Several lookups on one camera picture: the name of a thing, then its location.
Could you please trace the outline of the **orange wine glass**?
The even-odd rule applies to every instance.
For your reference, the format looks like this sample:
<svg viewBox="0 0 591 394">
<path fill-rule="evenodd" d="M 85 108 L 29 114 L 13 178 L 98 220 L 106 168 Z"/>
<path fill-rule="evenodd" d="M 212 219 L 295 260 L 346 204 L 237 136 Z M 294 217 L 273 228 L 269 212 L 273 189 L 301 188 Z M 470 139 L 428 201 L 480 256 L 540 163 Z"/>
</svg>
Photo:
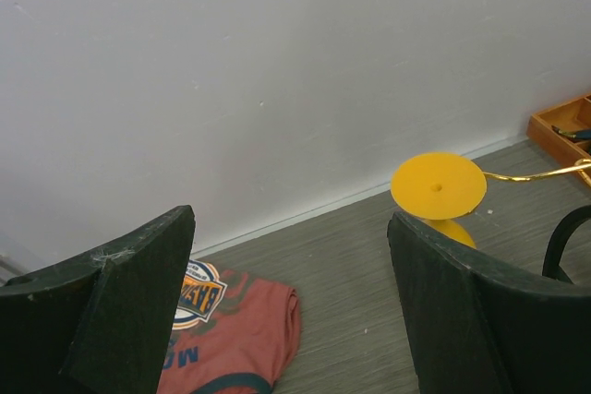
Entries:
<svg viewBox="0 0 591 394">
<path fill-rule="evenodd" d="M 454 241 L 475 248 L 468 231 L 456 220 L 484 199 L 484 173 L 458 154 L 429 152 L 405 161 L 392 175 L 394 202 L 408 214 Z"/>
</svg>

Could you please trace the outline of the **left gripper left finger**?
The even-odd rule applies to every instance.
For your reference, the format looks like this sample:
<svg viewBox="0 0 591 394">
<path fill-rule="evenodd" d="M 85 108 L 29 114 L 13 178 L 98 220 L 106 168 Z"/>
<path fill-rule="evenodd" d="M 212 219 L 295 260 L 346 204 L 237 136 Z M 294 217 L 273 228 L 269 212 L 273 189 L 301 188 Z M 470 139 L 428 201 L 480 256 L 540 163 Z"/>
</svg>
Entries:
<svg viewBox="0 0 591 394">
<path fill-rule="evenodd" d="M 1 288 L 4 393 L 156 391 L 195 233 L 189 205 Z"/>
</svg>

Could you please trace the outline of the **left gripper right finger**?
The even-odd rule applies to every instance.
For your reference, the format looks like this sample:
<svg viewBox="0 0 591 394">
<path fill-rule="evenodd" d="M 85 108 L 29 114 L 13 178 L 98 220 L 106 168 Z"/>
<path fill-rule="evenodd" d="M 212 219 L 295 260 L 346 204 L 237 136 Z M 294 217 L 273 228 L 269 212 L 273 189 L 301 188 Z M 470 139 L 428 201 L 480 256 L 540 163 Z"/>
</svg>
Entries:
<svg viewBox="0 0 591 394">
<path fill-rule="evenodd" d="M 586 393 L 590 291 L 561 268 L 590 215 L 573 211 L 535 274 L 462 245 L 397 211 L 392 267 L 423 393 Z"/>
</svg>

